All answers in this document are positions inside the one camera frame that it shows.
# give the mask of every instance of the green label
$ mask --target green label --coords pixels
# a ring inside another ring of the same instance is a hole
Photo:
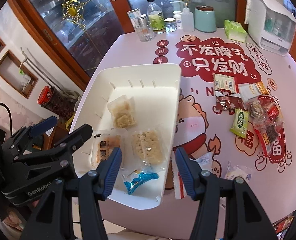
[[[239,128],[242,128],[242,126],[243,126],[243,120],[244,120],[244,113],[243,112],[240,112],[239,115],[238,115],[238,121],[237,121],[237,126]]]
[[[162,12],[160,12],[159,14],[149,15],[149,20],[154,31],[159,31],[166,28]]]

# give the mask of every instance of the white tray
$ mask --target white tray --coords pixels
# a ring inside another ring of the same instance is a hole
[[[93,131],[113,128],[107,103],[127,95],[133,98],[138,125],[129,132],[161,125],[162,141],[167,148],[167,163],[173,146],[175,133],[181,68],[176,64],[151,64],[104,69],[97,75],[84,103],[78,107],[71,131],[87,123]],[[89,139],[73,154],[73,162],[78,177],[91,170],[90,155],[92,139]],[[165,171],[158,173],[159,179],[152,179],[128,195],[120,176],[109,196],[110,199],[126,206],[144,210],[157,207],[161,203],[165,189]]]

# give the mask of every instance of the teal ceramic jar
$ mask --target teal ceramic jar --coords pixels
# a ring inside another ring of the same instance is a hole
[[[195,8],[195,28],[204,33],[216,31],[216,18],[214,8],[198,5]]]

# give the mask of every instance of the green snack wrapper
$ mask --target green snack wrapper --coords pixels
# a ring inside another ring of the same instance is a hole
[[[225,20],[224,27],[228,39],[246,43],[247,32],[240,23]]]
[[[235,119],[232,128],[230,128],[230,131],[242,138],[246,138],[248,116],[249,113],[247,111],[235,109]]]

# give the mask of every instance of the pink tablecloth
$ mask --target pink tablecloth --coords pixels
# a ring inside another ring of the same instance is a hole
[[[182,67],[182,93],[174,144],[185,145],[193,156],[212,151],[213,170],[224,177],[227,164],[251,168],[250,187],[264,207],[271,222],[296,209],[296,63],[285,57],[247,43],[228,40],[223,29],[215,33],[173,33],[158,35],[153,41],[140,42],[136,33],[120,36],[91,78],[91,87],[100,70],[109,67],[149,63],[176,63]],[[263,81],[270,95],[282,109],[285,125],[274,153],[266,158],[251,122],[246,140],[229,131],[233,112],[217,111],[213,94],[212,73],[228,73],[238,83]],[[198,128],[189,122],[198,120]],[[134,210],[111,200],[100,203],[103,218],[141,233],[166,238],[188,239],[197,213],[198,203],[189,198],[175,200],[166,191],[163,203],[145,211]],[[224,212],[220,209],[217,236],[222,237]]]

